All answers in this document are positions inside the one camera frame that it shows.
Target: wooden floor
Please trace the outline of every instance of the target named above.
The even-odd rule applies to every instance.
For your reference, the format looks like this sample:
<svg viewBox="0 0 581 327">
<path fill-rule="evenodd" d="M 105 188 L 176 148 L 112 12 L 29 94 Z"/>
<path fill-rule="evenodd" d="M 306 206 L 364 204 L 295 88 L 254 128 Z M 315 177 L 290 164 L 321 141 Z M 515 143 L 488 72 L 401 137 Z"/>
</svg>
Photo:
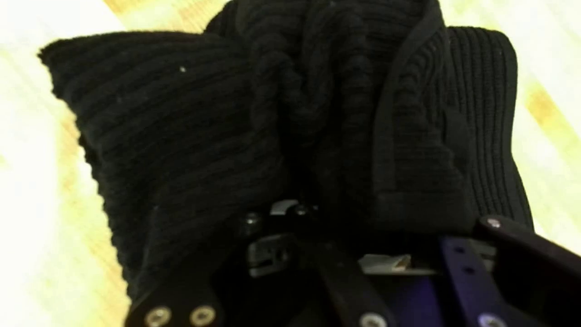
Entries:
<svg viewBox="0 0 581 327">
<path fill-rule="evenodd" d="M 36 50 L 119 28 L 199 30 L 221 0 L 0 0 L 0 324 L 116 327 L 125 284 L 67 106 Z M 581 1 L 441 1 L 519 54 L 513 154 L 537 232 L 581 253 Z"/>
</svg>

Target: knitted texture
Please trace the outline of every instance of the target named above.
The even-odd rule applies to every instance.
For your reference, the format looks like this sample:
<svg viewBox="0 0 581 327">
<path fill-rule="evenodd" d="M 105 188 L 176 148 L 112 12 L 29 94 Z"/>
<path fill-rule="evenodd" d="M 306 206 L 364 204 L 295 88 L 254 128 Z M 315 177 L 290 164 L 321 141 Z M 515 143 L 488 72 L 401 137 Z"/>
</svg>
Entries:
<svg viewBox="0 0 581 327">
<path fill-rule="evenodd" d="M 435 1 L 234 0 L 201 34 L 83 35 L 39 57 L 76 114 L 136 299 L 221 223 L 294 190 L 339 232 L 377 213 L 406 232 L 530 219 L 510 155 L 511 46 L 488 37 L 448 32 Z M 497 74 L 472 74 L 488 65 Z M 403 208 L 417 194 L 426 206 Z"/>
</svg>

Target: light wood surface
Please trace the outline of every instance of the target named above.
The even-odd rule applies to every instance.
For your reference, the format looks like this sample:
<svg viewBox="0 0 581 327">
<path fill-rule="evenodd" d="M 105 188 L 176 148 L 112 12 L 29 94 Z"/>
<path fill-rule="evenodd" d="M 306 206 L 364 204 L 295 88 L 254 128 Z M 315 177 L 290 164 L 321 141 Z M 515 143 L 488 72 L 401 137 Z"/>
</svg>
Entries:
<svg viewBox="0 0 581 327">
<path fill-rule="evenodd" d="M 0 0 L 0 324 L 121 324 L 125 283 L 67 106 L 36 59 L 54 37 L 199 30 L 221 0 Z M 441 1 L 519 55 L 513 154 L 537 232 L 581 253 L 581 1 Z"/>
</svg>

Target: ribbed knit fabric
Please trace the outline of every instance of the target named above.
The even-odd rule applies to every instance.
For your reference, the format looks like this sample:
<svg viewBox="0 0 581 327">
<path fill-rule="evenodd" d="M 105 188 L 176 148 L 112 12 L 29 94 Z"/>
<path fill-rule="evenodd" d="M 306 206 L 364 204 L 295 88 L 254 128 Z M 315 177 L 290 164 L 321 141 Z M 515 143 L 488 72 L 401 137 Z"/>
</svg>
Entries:
<svg viewBox="0 0 581 327">
<path fill-rule="evenodd" d="M 448 34 L 432 0 L 237 0 L 201 34 L 83 35 L 39 55 L 136 299 L 221 223 L 295 188 L 339 232 L 530 221 L 510 157 L 511 46 L 488 37 Z"/>
</svg>

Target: black knit sweater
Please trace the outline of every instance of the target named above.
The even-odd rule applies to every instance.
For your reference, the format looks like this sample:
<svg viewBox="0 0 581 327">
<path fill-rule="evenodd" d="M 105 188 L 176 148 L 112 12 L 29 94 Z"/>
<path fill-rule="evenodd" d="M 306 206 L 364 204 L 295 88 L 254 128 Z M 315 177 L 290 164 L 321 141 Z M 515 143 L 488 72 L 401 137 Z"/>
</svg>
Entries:
<svg viewBox="0 0 581 327">
<path fill-rule="evenodd" d="M 446 28 L 432 0 L 234 0 L 201 34 L 81 35 L 39 57 L 132 299 L 223 221 L 294 190 L 339 232 L 466 233 L 482 213 L 531 226 L 510 41 Z"/>
</svg>

